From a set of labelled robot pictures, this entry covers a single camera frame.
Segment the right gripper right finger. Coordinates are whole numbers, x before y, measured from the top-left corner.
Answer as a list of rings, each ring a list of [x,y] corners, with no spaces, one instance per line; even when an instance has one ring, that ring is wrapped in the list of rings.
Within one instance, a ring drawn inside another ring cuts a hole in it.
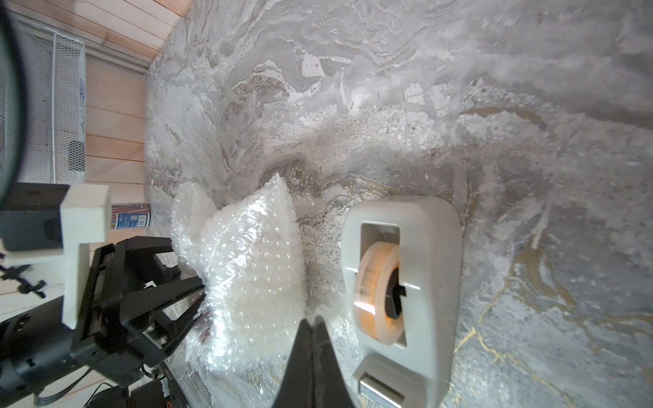
[[[316,316],[312,328],[313,406],[353,408],[348,387],[340,371],[326,322]]]

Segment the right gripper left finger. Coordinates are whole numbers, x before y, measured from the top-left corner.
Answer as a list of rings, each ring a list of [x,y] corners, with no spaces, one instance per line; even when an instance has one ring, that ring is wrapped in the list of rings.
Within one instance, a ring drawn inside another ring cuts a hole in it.
[[[306,319],[299,323],[273,408],[309,408],[314,402],[314,335]]]

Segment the white tape dispenser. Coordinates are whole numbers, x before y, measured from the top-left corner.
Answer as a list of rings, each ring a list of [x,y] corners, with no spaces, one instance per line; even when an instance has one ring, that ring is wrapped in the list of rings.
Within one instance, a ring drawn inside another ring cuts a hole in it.
[[[455,208],[439,197],[360,202],[341,268],[362,361],[351,384],[382,407],[437,407],[449,390],[463,258]]]

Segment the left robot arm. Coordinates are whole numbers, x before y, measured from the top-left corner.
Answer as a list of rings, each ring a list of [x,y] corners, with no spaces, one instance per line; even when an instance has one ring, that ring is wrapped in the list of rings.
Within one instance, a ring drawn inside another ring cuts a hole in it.
[[[1,405],[41,392],[81,367],[123,389],[141,380],[180,346],[204,295],[197,277],[182,279],[160,253],[170,239],[136,236],[95,251],[78,323],[62,320],[58,297],[1,324]]]

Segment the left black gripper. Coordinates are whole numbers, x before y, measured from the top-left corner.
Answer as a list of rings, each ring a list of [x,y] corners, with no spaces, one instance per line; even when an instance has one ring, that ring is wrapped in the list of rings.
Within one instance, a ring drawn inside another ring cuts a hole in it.
[[[170,357],[202,315],[198,276],[180,280],[179,267],[158,259],[170,253],[164,237],[136,236],[95,250],[83,293],[71,357],[127,387]],[[190,299],[177,318],[165,312]]]

